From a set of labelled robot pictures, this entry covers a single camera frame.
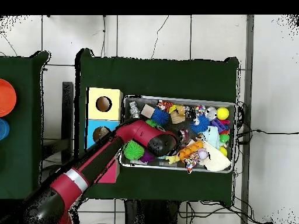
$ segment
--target green spiky ball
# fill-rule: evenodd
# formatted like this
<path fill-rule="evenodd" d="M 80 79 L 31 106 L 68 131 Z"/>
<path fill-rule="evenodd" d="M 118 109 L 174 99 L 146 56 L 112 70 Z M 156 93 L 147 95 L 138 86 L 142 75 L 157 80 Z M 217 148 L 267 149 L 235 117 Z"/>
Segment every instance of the green spiky ball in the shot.
<path fill-rule="evenodd" d="M 159 124 L 157 124 L 154 120 L 147 120 L 146 123 L 149 124 L 151 127 L 156 127 L 156 126 L 161 127 L 161 126 L 160 126 Z"/>
<path fill-rule="evenodd" d="M 128 141 L 124 145 L 124 155 L 129 160 L 138 160 L 144 154 L 144 148 L 134 141 Z"/>

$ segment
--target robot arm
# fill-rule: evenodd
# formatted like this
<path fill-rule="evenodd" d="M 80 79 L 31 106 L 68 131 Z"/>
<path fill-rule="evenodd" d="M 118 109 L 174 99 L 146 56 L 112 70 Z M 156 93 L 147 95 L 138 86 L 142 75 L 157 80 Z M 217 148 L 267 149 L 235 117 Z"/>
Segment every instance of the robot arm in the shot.
<path fill-rule="evenodd" d="M 178 144 L 173 133 L 153 128 L 143 120 L 124 123 L 98 140 L 82 158 L 66 164 L 53 174 L 54 179 L 43 183 L 25 199 L 14 214 L 16 224 L 59 224 L 71 205 L 95 182 L 107 164 L 113 162 L 115 154 L 129 140 L 135 140 L 155 156 L 174 151 Z"/>

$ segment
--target toy bin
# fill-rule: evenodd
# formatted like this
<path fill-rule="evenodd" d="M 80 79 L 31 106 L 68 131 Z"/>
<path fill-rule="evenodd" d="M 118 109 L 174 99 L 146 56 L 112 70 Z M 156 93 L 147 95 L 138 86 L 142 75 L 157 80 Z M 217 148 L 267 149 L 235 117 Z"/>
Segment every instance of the toy bin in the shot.
<path fill-rule="evenodd" d="M 204 105 L 206 108 L 208 107 L 226 107 L 229 111 L 229 116 L 227 120 L 230 121 L 228 128 L 230 130 L 230 140 L 227 145 L 227 158 L 231 161 L 229 167 L 222 171 L 211 172 L 204 168 L 204 166 L 196 165 L 192 170 L 194 172 L 210 172 L 210 173 L 229 173 L 234 169 L 234 159 L 235 159 L 235 147 L 236 147 L 236 136 L 237 136 L 237 118 L 238 118 L 238 108 L 235 103 L 228 102 L 220 102 L 220 101 L 204 101 L 204 100 L 186 100 L 186 99 L 176 99 L 176 98 L 163 98 L 163 97 L 150 97 L 150 96 L 126 96 L 123 100 L 123 120 L 128 120 L 131 118 L 130 114 L 130 102 L 136 102 L 136 106 L 141 111 L 145 104 L 156 108 L 156 104 L 158 100 L 163 100 L 164 102 L 171 102 L 175 105 L 184 105 L 184 106 L 199 106 Z M 140 119 L 147 120 L 147 117 L 144 117 L 140 114 Z M 167 131 L 172 131 L 173 133 L 178 133 L 181 129 L 186 129 L 189 132 L 189 138 L 196 140 L 196 134 L 190 129 L 191 119 L 186 118 L 186 121 L 173 124 L 171 117 L 169 116 L 169 121 L 163 128 Z M 128 160 L 122 153 L 120 152 L 120 163 L 126 167 L 143 167 L 143 168 L 152 168 L 152 169 L 169 169 L 169 170 L 182 170 L 186 171 L 185 164 L 181 161 L 168 164 L 168 160 L 161 160 L 155 158 L 152 162 L 143 163 L 139 160 Z"/>

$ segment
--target white tile floor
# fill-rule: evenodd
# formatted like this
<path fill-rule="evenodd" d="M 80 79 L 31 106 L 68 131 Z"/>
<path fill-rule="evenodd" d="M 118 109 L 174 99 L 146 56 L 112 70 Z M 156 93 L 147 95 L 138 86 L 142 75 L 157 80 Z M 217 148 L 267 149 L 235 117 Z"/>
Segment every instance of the white tile floor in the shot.
<path fill-rule="evenodd" d="M 85 47 L 100 56 L 103 45 L 103 16 L 21 16 L 2 21 L 0 29 L 18 55 L 28 57 L 38 50 L 51 52 L 48 71 L 44 72 L 44 137 L 61 136 L 62 82 L 75 82 L 74 59 Z M 119 16 L 118 56 L 149 59 L 157 39 L 157 31 L 167 16 Z M 113 57 L 117 53 L 117 17 L 107 16 L 105 54 Z M 15 55 L 6 39 L 0 35 L 0 55 Z M 190 16 L 170 15 L 158 33 L 153 58 L 188 60 L 190 47 Z M 192 58 L 223 61 L 237 57 L 245 69 L 246 15 L 193 15 Z M 245 72 L 241 71 L 240 100 L 244 99 Z M 242 171 L 242 155 L 236 165 Z M 236 178 L 236 196 L 241 197 L 241 175 Z M 192 203 L 198 215 L 204 216 L 220 206 Z M 236 199 L 235 205 L 241 204 Z M 180 207 L 186 212 L 186 203 Z M 114 200 L 90 199 L 79 209 L 81 224 L 124 224 L 123 201 L 116 200 L 114 222 Z M 178 224 L 186 224 L 179 218 Z M 227 210 L 219 211 L 208 218 L 195 218 L 193 224 L 240 224 L 240 218 Z"/>

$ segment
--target green tablecloth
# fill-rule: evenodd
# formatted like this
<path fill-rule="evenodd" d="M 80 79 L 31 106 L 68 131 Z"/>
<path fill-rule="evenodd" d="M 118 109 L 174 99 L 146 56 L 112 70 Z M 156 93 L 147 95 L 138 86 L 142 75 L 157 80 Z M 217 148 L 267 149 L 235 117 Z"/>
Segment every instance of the green tablecloth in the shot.
<path fill-rule="evenodd" d="M 24 199 L 39 182 L 41 161 L 41 68 L 45 51 L 30 58 L 0 57 L 0 78 L 16 91 L 16 106 L 4 116 L 9 135 L 0 141 L 0 199 Z"/>
<path fill-rule="evenodd" d="M 235 102 L 238 60 L 170 61 L 92 57 L 82 49 L 76 58 L 79 138 L 84 151 L 86 87 L 120 89 L 124 95 Z M 152 200 L 217 200 L 231 204 L 232 172 L 206 173 L 121 167 L 115 184 L 96 184 L 88 198 Z"/>

